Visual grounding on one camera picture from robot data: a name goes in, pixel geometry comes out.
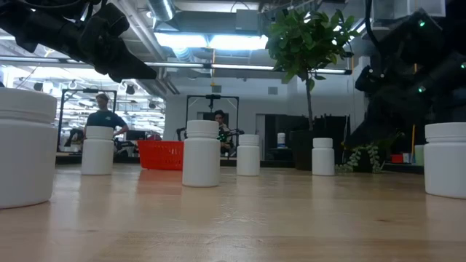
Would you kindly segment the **long linear ceiling light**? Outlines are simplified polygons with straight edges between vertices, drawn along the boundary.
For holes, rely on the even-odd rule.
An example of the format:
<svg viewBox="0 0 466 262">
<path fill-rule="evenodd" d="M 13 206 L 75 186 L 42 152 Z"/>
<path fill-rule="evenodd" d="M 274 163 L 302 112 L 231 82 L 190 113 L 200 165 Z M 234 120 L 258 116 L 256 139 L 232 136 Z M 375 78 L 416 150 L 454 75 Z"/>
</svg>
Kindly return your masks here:
<svg viewBox="0 0 466 262">
<path fill-rule="evenodd" d="M 64 68 L 89 68 L 90 65 L 69 58 L 58 57 L 18 57 L 0 55 L 0 63 L 9 66 L 42 66 L 42 67 L 64 67 Z M 220 63 L 175 63 L 175 62 L 145 62 L 150 67 L 162 68 L 190 68 L 190 69 L 222 69 L 222 70 L 246 70 L 246 71 L 275 71 L 273 66 L 267 65 L 235 65 Z M 319 68 L 318 74 L 351 75 L 350 69 Z"/>
</svg>

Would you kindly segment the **red plastic basket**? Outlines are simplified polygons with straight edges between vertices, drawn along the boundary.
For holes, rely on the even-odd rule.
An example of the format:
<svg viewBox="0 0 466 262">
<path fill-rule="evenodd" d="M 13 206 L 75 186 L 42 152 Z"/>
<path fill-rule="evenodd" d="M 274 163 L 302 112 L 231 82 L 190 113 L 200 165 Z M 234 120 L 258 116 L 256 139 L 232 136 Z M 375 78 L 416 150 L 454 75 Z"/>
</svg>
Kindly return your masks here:
<svg viewBox="0 0 466 262">
<path fill-rule="evenodd" d="M 140 163 L 147 170 L 182 170 L 183 142 L 138 140 Z"/>
</svg>

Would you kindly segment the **silver ventilation duct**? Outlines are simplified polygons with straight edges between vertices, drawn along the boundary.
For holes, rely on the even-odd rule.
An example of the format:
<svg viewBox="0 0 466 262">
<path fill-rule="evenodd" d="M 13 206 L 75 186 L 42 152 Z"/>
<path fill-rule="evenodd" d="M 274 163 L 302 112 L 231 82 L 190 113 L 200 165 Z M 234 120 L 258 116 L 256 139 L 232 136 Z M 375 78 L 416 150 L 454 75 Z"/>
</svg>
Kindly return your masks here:
<svg viewBox="0 0 466 262">
<path fill-rule="evenodd" d="M 176 14 L 173 0 L 146 0 L 148 7 L 157 21 L 172 20 Z"/>
</svg>

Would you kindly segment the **grey ceiling box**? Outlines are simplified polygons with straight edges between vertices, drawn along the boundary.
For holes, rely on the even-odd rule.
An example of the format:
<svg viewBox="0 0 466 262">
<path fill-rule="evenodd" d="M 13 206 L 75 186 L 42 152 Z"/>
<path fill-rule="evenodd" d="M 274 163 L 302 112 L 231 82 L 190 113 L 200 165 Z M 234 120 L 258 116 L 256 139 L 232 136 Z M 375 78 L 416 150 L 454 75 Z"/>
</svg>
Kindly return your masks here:
<svg viewBox="0 0 466 262">
<path fill-rule="evenodd" d="M 237 9 L 235 13 L 235 30 L 254 32 L 258 31 L 258 12 L 252 9 Z"/>
</svg>

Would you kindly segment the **small trailing succulent plant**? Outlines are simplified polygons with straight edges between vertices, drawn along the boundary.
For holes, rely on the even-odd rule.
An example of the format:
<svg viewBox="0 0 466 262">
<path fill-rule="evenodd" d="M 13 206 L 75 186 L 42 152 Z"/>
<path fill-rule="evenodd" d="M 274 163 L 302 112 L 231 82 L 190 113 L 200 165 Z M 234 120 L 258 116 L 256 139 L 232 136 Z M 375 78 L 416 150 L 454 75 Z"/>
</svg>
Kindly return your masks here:
<svg viewBox="0 0 466 262">
<path fill-rule="evenodd" d="M 336 164 L 335 170 L 337 172 L 381 172 L 393 143 L 404 136 L 403 132 L 398 131 L 383 140 L 354 148 L 344 147 L 344 152 L 349 156 L 342 164 Z"/>
</svg>

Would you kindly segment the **black cabinet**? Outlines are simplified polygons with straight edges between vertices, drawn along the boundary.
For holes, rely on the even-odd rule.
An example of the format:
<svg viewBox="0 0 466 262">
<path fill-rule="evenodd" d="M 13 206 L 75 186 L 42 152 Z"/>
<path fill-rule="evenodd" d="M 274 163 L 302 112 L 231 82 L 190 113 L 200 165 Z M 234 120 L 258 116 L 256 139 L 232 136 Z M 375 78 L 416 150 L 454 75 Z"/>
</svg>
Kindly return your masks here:
<svg viewBox="0 0 466 262">
<path fill-rule="evenodd" d="M 342 143 L 349 136 L 350 127 L 348 116 L 320 115 L 313 119 L 316 138 L 331 138 L 333 140 L 335 164 L 344 161 L 344 147 Z"/>
</svg>

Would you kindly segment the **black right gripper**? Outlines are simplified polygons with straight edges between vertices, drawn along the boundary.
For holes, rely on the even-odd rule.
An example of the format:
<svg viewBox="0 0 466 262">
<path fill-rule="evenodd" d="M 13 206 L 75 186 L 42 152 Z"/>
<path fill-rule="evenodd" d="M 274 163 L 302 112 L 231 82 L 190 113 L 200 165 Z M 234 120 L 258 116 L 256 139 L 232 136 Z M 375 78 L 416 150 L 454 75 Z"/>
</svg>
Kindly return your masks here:
<svg viewBox="0 0 466 262">
<path fill-rule="evenodd" d="M 348 138 L 349 146 L 373 142 L 376 124 L 413 124 L 419 118 L 419 96 L 395 86 L 383 87 L 369 98 L 365 120 Z"/>
</svg>

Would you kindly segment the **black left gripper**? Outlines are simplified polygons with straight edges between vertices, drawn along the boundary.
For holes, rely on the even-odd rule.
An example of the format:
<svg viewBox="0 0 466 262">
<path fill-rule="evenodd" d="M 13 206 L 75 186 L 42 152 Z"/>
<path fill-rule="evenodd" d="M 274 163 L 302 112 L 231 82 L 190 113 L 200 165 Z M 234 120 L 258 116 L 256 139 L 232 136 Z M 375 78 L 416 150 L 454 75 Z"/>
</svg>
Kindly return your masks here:
<svg viewBox="0 0 466 262">
<path fill-rule="evenodd" d="M 137 58 L 122 60 L 125 50 L 124 45 L 95 48 L 90 51 L 90 59 L 98 73 L 108 74 L 114 82 L 157 78 L 157 72 L 143 61 Z"/>
</svg>

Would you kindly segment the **person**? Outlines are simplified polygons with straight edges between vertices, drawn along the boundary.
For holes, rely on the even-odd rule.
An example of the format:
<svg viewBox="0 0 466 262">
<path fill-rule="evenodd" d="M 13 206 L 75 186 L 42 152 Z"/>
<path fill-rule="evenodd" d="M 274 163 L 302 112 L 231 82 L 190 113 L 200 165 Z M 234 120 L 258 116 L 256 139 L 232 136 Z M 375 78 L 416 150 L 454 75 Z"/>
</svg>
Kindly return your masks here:
<svg viewBox="0 0 466 262">
<path fill-rule="evenodd" d="M 84 135 L 87 134 L 87 128 L 90 126 L 110 127 L 113 130 L 120 127 L 120 130 L 113 134 L 114 137 L 126 133 L 129 130 L 127 123 L 122 117 L 108 109 L 109 98 L 103 93 L 98 94 L 95 98 L 98 110 L 88 116 L 83 130 Z"/>
<path fill-rule="evenodd" d="M 215 111 L 215 121 L 218 122 L 218 139 L 221 142 L 221 154 L 229 154 L 233 147 L 232 137 L 228 136 L 230 129 L 225 123 L 226 114 L 222 110 Z"/>
</svg>

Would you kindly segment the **black robot station frame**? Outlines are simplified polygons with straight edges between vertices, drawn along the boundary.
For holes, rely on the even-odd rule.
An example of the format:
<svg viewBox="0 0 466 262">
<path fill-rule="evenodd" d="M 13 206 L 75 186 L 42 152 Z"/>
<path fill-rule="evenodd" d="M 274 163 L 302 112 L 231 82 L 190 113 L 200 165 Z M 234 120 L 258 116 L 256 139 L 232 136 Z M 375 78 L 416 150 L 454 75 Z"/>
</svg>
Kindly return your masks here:
<svg viewBox="0 0 466 262">
<path fill-rule="evenodd" d="M 64 105 L 65 102 L 68 101 L 68 98 L 66 97 L 66 93 L 71 92 L 71 95 L 74 95 L 77 92 L 82 92 L 82 93 L 90 93 L 90 94 L 98 94 L 98 93 L 111 93 L 114 96 L 113 99 L 113 105 L 112 105 L 112 111 L 116 111 L 116 106 L 117 106 L 117 91 L 115 90 L 99 90 L 99 89 L 91 89 L 91 88 L 83 88 L 83 89 L 70 89 L 70 88 L 65 88 L 61 90 L 61 97 L 60 97 L 60 106 L 59 106 L 59 118 L 58 118 L 58 136 L 57 136 L 57 152 L 60 152 L 60 140 L 61 140 L 61 131 L 62 131 L 62 126 L 63 126 L 63 111 L 64 111 Z"/>
<path fill-rule="evenodd" d="M 186 121 L 185 121 L 185 126 L 187 126 L 187 122 L 189 120 L 189 107 L 190 106 L 193 106 L 195 104 L 195 102 L 193 103 L 190 103 L 189 100 L 191 98 L 196 98 L 196 100 L 198 100 L 199 98 L 205 98 L 207 100 L 210 101 L 208 107 L 210 109 L 210 112 L 212 113 L 213 111 L 213 105 L 214 105 L 214 100 L 221 100 L 221 99 L 224 99 L 224 100 L 230 100 L 230 99 L 235 99 L 236 100 L 236 104 L 233 105 L 233 107 L 236 109 L 236 114 L 237 116 L 239 116 L 239 107 L 240 107 L 240 98 L 237 97 L 237 96 L 221 96 L 221 95 L 215 95 L 215 94 L 210 94 L 210 95 L 188 95 L 186 97 Z M 184 138 L 187 138 L 187 131 L 186 131 L 186 127 L 185 127 L 185 133 L 184 133 Z M 234 158 L 236 155 L 237 155 L 237 146 L 239 145 L 239 137 L 236 138 L 236 143 L 233 143 L 233 147 L 232 149 L 230 150 L 230 153 L 229 154 L 222 154 L 223 156 L 225 156 L 227 159 L 231 159 L 231 158 Z"/>
</svg>

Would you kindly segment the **black aluminium table frame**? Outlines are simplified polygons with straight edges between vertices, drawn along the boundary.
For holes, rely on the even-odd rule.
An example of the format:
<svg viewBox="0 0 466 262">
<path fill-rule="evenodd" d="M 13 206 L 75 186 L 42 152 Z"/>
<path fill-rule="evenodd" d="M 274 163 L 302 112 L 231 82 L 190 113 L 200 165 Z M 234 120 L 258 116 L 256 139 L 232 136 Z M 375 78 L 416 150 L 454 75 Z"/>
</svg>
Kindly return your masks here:
<svg viewBox="0 0 466 262">
<path fill-rule="evenodd" d="M 65 152 L 59 152 L 56 154 L 56 164 L 80 164 L 82 161 L 81 154 L 68 154 Z M 118 164 L 139 164 L 140 159 L 138 157 L 117 157 L 114 159 L 114 163 Z M 236 160 L 221 158 L 222 167 L 233 167 L 236 165 Z M 294 168 L 294 162 L 292 161 L 271 161 L 261 160 L 261 167 L 270 168 Z M 384 171 L 390 172 L 404 172 L 413 174 L 424 174 L 423 166 L 412 165 L 412 164 L 390 164 L 387 163 L 382 168 Z"/>
</svg>

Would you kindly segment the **tall green potted plant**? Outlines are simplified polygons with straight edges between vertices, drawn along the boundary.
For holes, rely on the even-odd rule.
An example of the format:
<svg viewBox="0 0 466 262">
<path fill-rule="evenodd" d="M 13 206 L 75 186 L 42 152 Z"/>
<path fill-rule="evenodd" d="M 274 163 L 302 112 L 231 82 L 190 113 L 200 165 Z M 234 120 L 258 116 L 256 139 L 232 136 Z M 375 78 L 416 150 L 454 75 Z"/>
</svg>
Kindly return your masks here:
<svg viewBox="0 0 466 262">
<path fill-rule="evenodd" d="M 275 61 L 274 71 L 285 72 L 285 80 L 298 77 L 305 83 L 308 130 L 291 132 L 291 145 L 298 170 L 311 170 L 313 123 L 311 91 L 315 82 L 324 80 L 318 72 L 329 64 L 348 57 L 346 44 L 359 35 L 352 25 L 355 18 L 345 17 L 340 9 L 332 16 L 318 11 L 282 10 L 270 25 L 266 49 Z"/>
</svg>

